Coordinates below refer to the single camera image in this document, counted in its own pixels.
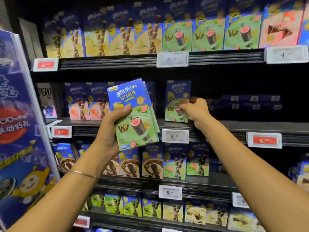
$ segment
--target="person's right hand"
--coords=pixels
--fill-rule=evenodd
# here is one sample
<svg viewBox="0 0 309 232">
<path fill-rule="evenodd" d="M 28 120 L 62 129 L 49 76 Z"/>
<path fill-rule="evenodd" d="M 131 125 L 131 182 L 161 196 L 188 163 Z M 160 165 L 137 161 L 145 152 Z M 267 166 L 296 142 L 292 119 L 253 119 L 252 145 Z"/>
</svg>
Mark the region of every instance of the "person's right hand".
<svg viewBox="0 0 309 232">
<path fill-rule="evenodd" d="M 189 115 L 189 119 L 193 120 L 195 127 L 199 130 L 201 130 L 200 121 L 210 116 L 207 102 L 203 98 L 191 98 L 190 103 L 180 104 L 179 107 Z"/>
</svg>

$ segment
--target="shelf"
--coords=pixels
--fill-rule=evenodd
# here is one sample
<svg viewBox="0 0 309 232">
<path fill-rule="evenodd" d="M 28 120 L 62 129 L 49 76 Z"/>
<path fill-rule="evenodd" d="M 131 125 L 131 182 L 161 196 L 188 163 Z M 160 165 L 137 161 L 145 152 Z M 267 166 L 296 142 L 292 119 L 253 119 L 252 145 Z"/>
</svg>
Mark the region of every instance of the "shelf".
<svg viewBox="0 0 309 232">
<path fill-rule="evenodd" d="M 98 226 L 110 230 L 129 232 L 162 232 L 162 228 L 180 230 L 182 232 L 231 232 L 226 227 L 206 224 L 205 226 L 189 223 L 174 222 L 150 217 L 133 217 L 102 212 L 103 207 L 92 207 L 90 212 L 81 213 L 90 217 L 90 226 Z"/>
<path fill-rule="evenodd" d="M 171 178 L 160 180 L 103 175 L 96 188 L 158 195 L 159 185 L 182 187 L 185 199 L 215 200 L 226 203 L 231 203 L 231 192 L 239 192 L 232 179 L 224 173 L 210 173 L 209 177 L 186 175 L 185 181 Z"/>
<path fill-rule="evenodd" d="M 214 52 L 189 52 L 189 66 L 264 63 L 264 50 L 224 50 Z M 124 69 L 156 67 L 154 54 L 107 56 L 88 58 L 64 58 L 59 60 L 59 71 L 89 69 Z"/>
<path fill-rule="evenodd" d="M 58 126 L 72 126 L 73 137 L 95 137 L 101 121 L 70 120 L 60 118 Z M 203 134 L 193 123 L 167 122 L 157 119 L 160 129 L 189 130 L 189 141 L 205 140 Z M 290 147 L 309 147 L 309 123 L 292 122 L 256 122 L 256 121 L 220 121 L 239 141 L 246 144 L 246 132 L 281 133 L 282 145 Z"/>
</svg>

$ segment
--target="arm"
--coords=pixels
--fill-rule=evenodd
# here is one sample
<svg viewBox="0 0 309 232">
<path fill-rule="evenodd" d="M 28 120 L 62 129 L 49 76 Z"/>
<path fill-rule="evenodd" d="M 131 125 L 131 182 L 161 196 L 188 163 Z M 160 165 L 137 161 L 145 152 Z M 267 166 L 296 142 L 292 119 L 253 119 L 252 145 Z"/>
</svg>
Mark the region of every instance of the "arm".
<svg viewBox="0 0 309 232">
<path fill-rule="evenodd" d="M 181 104 L 200 129 L 250 209 L 268 232 L 308 231 L 309 195 L 253 153 L 213 118 L 204 99 Z"/>
<path fill-rule="evenodd" d="M 114 122 L 131 111 L 131 106 L 118 108 L 104 117 L 93 144 L 72 170 L 101 177 L 111 159 L 119 154 Z M 8 232 L 70 231 L 98 179 L 68 172 Z"/>
</svg>

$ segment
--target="forearm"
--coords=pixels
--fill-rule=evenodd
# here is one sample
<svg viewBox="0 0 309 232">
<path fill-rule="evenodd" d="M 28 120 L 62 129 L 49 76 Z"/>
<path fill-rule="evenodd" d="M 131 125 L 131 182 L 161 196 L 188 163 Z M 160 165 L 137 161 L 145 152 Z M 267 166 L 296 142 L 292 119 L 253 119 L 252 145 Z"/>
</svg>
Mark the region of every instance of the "forearm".
<svg viewBox="0 0 309 232">
<path fill-rule="evenodd" d="M 269 232 L 306 231 L 309 196 L 237 140 L 219 121 L 205 115 L 202 132 L 242 196 Z"/>
<path fill-rule="evenodd" d="M 94 145 L 84 153 L 73 170 L 100 177 L 112 159 L 111 153 Z M 72 228 L 98 179 L 75 172 L 67 173 L 41 201 L 8 231 L 65 232 Z"/>
</svg>

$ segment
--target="purple display panel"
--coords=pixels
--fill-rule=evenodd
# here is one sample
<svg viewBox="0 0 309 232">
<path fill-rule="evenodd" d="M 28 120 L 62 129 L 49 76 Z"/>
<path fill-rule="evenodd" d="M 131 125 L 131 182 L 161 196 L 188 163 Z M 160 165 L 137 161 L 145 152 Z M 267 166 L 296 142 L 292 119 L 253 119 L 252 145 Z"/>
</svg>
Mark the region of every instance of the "purple display panel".
<svg viewBox="0 0 309 232">
<path fill-rule="evenodd" d="M 8 229 L 59 179 L 20 38 L 0 31 L 2 226 Z"/>
</svg>

